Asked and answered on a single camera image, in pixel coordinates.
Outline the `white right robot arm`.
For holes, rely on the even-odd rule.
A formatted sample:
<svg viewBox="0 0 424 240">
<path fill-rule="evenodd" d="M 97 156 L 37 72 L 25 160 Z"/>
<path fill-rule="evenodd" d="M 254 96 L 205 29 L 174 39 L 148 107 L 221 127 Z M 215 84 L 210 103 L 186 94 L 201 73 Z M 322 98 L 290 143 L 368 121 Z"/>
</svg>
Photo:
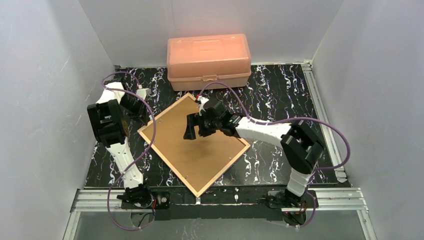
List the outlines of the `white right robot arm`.
<svg viewBox="0 0 424 240">
<path fill-rule="evenodd" d="M 216 131 L 229 137 L 253 139 L 272 144 L 283 150 L 291 173 L 286 194 L 302 197 L 313 175 L 325 144 L 304 120 L 272 123 L 233 113 L 217 99 L 201 97 L 196 100 L 199 111 L 186 116 L 185 140 L 207 137 Z"/>
</svg>

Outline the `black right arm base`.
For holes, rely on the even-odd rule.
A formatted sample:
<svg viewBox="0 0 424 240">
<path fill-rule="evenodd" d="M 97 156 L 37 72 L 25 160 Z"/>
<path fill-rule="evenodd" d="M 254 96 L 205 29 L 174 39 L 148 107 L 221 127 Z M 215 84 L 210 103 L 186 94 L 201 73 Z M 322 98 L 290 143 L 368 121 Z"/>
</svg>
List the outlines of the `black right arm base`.
<svg viewBox="0 0 424 240">
<path fill-rule="evenodd" d="M 289 190 L 271 190 L 264 196 L 270 208 L 294 208 L 300 210 L 301 207 L 307 209 L 314 206 L 319 207 L 318 197 L 315 191 L 308 191 L 302 196 L 297 196 Z"/>
</svg>

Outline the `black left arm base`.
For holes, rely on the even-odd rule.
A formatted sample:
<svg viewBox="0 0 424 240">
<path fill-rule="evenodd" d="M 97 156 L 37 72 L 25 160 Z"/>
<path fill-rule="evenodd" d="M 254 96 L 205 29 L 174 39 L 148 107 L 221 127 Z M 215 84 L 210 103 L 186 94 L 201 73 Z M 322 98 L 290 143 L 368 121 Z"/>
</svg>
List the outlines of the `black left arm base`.
<svg viewBox="0 0 424 240">
<path fill-rule="evenodd" d="M 122 209 L 168 209 L 170 193 L 168 191 L 152 191 L 147 185 L 125 188 L 124 193 L 116 196 L 121 200 Z"/>
</svg>

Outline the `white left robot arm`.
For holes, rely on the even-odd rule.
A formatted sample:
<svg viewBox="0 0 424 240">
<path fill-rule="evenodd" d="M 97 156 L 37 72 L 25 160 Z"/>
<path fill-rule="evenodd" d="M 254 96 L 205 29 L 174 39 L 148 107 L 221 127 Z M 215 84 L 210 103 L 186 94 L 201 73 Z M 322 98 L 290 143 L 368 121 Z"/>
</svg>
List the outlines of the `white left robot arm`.
<svg viewBox="0 0 424 240">
<path fill-rule="evenodd" d="M 143 104 L 136 103 L 135 97 L 123 92 L 119 81 L 109 82 L 96 103 L 87 106 L 87 113 L 97 142 L 103 144 L 112 155 L 122 177 L 124 188 L 136 189 L 144 184 L 143 174 L 135 165 L 126 170 L 134 161 L 129 146 L 129 124 L 123 108 L 131 113 L 143 111 Z"/>
</svg>

